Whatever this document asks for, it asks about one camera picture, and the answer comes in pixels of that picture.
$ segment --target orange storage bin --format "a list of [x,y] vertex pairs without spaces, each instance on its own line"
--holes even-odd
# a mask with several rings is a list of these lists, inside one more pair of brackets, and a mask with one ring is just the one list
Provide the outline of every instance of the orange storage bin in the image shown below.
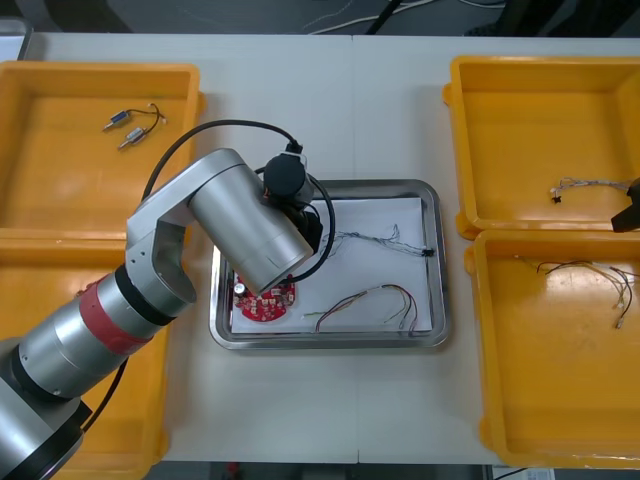
[[[21,336],[124,260],[126,219],[166,149],[197,123],[199,75],[191,65],[7,62],[0,65],[0,338]],[[102,132],[121,110],[166,116],[140,144],[118,151],[134,116]],[[156,186],[186,167],[187,142]],[[56,478],[143,478],[168,448],[163,431],[167,329],[131,357],[81,449]],[[113,376],[83,399],[95,409]]]
[[640,304],[620,329],[617,291],[588,259],[640,274],[640,236],[485,231],[465,256],[480,323],[481,436],[512,466],[640,468]]
[[[196,124],[199,75],[190,65],[6,62],[0,65],[0,238],[125,238],[151,170]],[[102,132],[126,109],[166,116],[138,145],[118,151],[136,115]],[[157,185],[193,159],[183,146]]]
[[[513,466],[640,468],[640,295],[621,329],[622,287],[587,260],[640,274],[640,234],[611,232],[630,200],[564,177],[640,177],[640,59],[460,57],[444,89],[459,233],[482,363],[485,445]],[[630,301],[625,293],[623,308]]]
[[608,187],[640,176],[640,59],[460,57],[444,89],[454,135],[460,234],[486,229],[611,230],[629,204]]

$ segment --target cable on floor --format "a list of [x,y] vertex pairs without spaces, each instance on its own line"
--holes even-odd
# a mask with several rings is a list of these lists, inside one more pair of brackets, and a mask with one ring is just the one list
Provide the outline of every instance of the cable on floor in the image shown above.
[[[423,5],[428,5],[430,3],[436,2],[438,0],[417,0],[415,2],[403,2],[400,5],[400,8],[397,8],[396,10],[394,10],[394,12],[391,15],[397,15],[398,13],[402,13],[402,12],[406,12],[407,10],[410,10],[412,8],[416,8],[416,7],[422,7]],[[457,0],[461,3],[464,3],[465,5],[469,5],[472,7],[478,7],[478,8],[494,8],[494,9],[498,9],[498,8],[504,8],[505,7],[505,3],[504,2],[491,2],[491,3],[476,3],[476,2],[471,2],[469,0]],[[323,28],[321,30],[316,30],[315,32],[311,32],[309,33],[309,35],[319,35],[322,33],[329,33],[329,32],[333,32],[336,30],[341,30],[343,28],[346,27],[350,27],[351,25],[357,25],[359,23],[365,23],[365,22],[374,22],[378,19],[379,15],[372,15],[369,17],[362,17],[362,18],[356,18],[354,20],[350,20],[348,22],[345,23],[341,23],[340,25],[334,25],[333,27],[327,27],[327,28]]]
[[524,472],[525,470],[528,470],[528,468],[519,468],[518,470],[514,470],[513,472],[509,472],[509,473],[505,473],[504,475],[500,475],[499,477],[494,478],[493,480],[502,480],[503,478],[507,478],[507,477],[510,477],[510,476],[515,475],[517,473]]
[[309,23],[303,25],[300,30],[304,31],[307,28],[309,28],[311,25],[315,25],[318,22],[321,22],[322,20],[325,20],[327,18],[331,18],[331,17],[337,17],[338,15],[340,15],[341,13],[344,13],[347,8],[349,8],[351,5],[353,5],[353,2],[355,2],[355,0],[349,0],[344,7],[342,7],[340,10],[334,12],[334,13],[329,13],[327,15],[322,15],[321,17],[316,18],[315,20],[310,21]]
[[[418,0],[417,2],[410,3],[409,5],[405,5],[404,7],[397,8],[391,15],[397,15],[398,13],[406,12],[412,8],[421,7],[423,5],[428,5],[429,3],[436,2],[438,0]],[[333,27],[323,28],[322,30],[316,30],[315,32],[311,32],[309,35],[319,35],[321,33],[333,32],[335,30],[340,30],[345,27],[350,27],[351,25],[357,25],[359,23],[364,22],[374,22],[378,19],[379,15],[372,15],[370,17],[362,17],[356,18],[355,20],[351,20],[349,22],[342,23],[340,25],[335,25]]]
[[460,3],[464,3],[465,5],[469,5],[471,7],[478,7],[478,8],[504,8],[506,7],[506,3],[505,2],[489,2],[489,3],[477,3],[477,2],[470,2],[469,0],[458,0]]

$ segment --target tray rim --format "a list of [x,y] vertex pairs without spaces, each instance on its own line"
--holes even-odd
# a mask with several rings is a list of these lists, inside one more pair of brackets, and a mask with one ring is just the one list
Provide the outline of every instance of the tray rim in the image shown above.
[[[440,200],[436,191],[421,180],[327,180],[322,181],[333,199],[365,198],[421,198],[425,241],[434,245],[436,254],[427,257],[425,268],[435,268],[440,275],[427,275],[433,328],[429,332],[410,337],[397,332],[324,333],[319,340],[314,333],[291,334],[233,334],[228,328],[230,297],[225,294],[231,267],[214,247],[211,266],[209,331],[214,340],[229,350],[254,349],[335,349],[335,348],[407,348],[437,347],[450,331],[449,291],[446,270],[444,237],[440,214]],[[372,195],[366,189],[392,192]]]

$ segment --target circuit board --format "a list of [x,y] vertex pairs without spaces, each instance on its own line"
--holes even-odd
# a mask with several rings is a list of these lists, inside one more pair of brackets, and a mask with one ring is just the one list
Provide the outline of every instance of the circuit board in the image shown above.
[[233,288],[233,305],[242,315],[254,322],[273,322],[287,313],[287,308],[296,301],[296,286],[276,285],[262,295],[255,296],[236,276]]

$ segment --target table surface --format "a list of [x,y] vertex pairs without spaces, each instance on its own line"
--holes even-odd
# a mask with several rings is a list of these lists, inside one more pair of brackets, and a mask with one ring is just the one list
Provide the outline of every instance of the table surface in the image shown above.
[[[203,120],[276,124],[305,145],[320,179],[417,178],[440,195],[453,328],[437,351],[238,353],[209,333],[211,246],[189,252],[197,306],[174,323],[166,460],[497,463],[482,416],[469,245],[458,211],[442,87],[457,55],[639,55],[632,39],[36,34],[28,58],[178,62],[200,69]],[[201,134],[253,166],[283,148],[269,132]]]

